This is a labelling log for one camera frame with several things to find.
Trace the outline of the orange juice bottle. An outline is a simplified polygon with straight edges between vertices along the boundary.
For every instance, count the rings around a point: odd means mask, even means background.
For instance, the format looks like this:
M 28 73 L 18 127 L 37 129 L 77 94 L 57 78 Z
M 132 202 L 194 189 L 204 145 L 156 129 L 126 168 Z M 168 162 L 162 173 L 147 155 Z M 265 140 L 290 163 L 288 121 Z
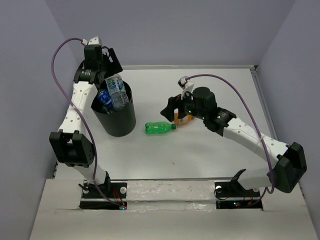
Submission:
M 179 114 L 176 112 L 174 114 L 174 124 L 176 125 L 183 125 L 183 124 L 186 124 L 186 123 L 189 123 L 190 121 L 192 121 L 193 119 L 195 119 L 194 116 L 192 115 L 186 115 L 185 117 L 183 118 L 179 118 Z

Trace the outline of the clear bottle teal label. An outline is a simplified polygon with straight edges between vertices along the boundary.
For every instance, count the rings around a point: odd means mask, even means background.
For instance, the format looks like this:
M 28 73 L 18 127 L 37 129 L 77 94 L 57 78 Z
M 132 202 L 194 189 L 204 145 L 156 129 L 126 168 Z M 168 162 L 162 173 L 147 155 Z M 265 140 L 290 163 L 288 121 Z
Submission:
M 129 98 L 122 77 L 119 74 L 115 74 L 107 78 L 105 81 L 108 93 L 112 100 L 113 108 L 116 111 L 122 110 L 129 103 Z

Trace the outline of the green plastic bottle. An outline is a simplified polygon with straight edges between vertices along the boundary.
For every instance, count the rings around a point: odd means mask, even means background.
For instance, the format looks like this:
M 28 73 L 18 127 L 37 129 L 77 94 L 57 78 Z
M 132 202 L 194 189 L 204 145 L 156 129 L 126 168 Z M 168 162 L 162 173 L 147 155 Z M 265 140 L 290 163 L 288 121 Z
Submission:
M 159 135 L 169 133 L 177 128 L 174 123 L 168 123 L 165 121 L 147 122 L 145 124 L 145 133 L 147 135 Z

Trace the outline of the blue label water bottle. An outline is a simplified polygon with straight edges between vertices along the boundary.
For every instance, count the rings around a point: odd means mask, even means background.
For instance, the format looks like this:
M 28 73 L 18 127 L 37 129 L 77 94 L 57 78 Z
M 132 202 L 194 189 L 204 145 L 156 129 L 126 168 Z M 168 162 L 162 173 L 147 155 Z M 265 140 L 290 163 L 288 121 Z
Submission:
M 107 89 L 100 89 L 97 98 L 106 108 L 113 107 L 112 98 Z

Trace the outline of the clear bottle white cap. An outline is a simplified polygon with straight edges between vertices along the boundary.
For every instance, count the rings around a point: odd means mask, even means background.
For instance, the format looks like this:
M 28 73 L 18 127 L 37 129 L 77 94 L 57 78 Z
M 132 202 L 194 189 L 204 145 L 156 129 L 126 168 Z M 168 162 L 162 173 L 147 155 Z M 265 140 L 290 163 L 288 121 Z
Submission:
M 104 113 L 104 114 L 112 114 L 114 112 L 113 108 L 108 108 L 106 107 L 105 105 L 102 106 L 102 109 L 101 111 Z

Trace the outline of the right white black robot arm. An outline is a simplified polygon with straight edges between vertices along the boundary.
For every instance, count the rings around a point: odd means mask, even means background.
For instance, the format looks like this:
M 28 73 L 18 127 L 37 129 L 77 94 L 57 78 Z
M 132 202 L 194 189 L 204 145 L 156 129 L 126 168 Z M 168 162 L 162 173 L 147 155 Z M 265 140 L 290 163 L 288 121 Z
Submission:
M 170 97 L 160 113 L 172 122 L 175 111 L 180 119 L 187 115 L 201 119 L 208 130 L 242 145 L 267 162 L 265 168 L 241 169 L 233 176 L 229 188 L 235 196 L 264 187 L 291 193 L 307 171 L 304 149 L 299 143 L 287 144 L 258 134 L 234 113 L 219 107 L 215 94 L 207 87 L 197 87 L 186 96 Z

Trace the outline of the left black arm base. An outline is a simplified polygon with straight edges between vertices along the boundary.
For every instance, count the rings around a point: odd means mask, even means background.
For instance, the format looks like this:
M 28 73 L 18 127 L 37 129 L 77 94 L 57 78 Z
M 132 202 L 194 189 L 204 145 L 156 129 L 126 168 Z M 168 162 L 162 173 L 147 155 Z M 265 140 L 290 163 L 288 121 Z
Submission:
M 110 191 L 100 185 L 99 189 L 105 197 L 86 180 L 83 184 L 79 183 L 78 186 L 82 190 L 79 204 L 82 210 L 127 210 L 128 184 L 126 182 L 112 181 Z

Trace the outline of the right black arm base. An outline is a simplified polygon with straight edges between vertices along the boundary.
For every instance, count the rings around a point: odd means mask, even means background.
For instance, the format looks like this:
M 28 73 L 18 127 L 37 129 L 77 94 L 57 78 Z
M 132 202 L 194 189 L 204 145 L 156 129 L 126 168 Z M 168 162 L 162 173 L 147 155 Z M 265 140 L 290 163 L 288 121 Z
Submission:
M 215 206 L 217 210 L 236 209 L 263 209 L 260 192 L 252 189 L 245 190 L 243 187 L 233 189 L 230 181 L 218 181 L 214 183 Z

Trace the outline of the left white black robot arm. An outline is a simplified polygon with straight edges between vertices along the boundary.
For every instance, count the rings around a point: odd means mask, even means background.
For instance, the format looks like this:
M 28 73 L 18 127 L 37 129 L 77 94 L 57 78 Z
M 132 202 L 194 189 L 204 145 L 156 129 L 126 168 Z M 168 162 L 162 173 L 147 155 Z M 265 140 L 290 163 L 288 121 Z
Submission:
M 59 163 L 78 171 L 87 181 L 87 191 L 93 189 L 101 198 L 111 191 L 109 173 L 98 164 L 93 134 L 84 117 L 97 96 L 106 77 L 122 71 L 112 48 L 100 43 L 84 45 L 84 60 L 73 79 L 72 96 L 65 118 L 57 131 L 51 132 L 49 142 Z

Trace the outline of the black cylindrical bin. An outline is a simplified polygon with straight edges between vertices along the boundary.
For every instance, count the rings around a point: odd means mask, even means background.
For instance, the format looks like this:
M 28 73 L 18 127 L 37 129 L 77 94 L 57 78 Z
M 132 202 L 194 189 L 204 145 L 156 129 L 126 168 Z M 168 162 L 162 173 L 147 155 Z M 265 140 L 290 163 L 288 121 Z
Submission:
M 129 103 L 127 103 L 120 111 L 107 113 L 103 108 L 103 104 L 98 99 L 98 94 L 96 94 L 91 104 L 91 109 L 103 126 L 104 130 L 113 137 L 126 136 L 132 132 L 136 126 L 132 90 L 127 82 L 124 81 L 123 84 L 129 98 Z

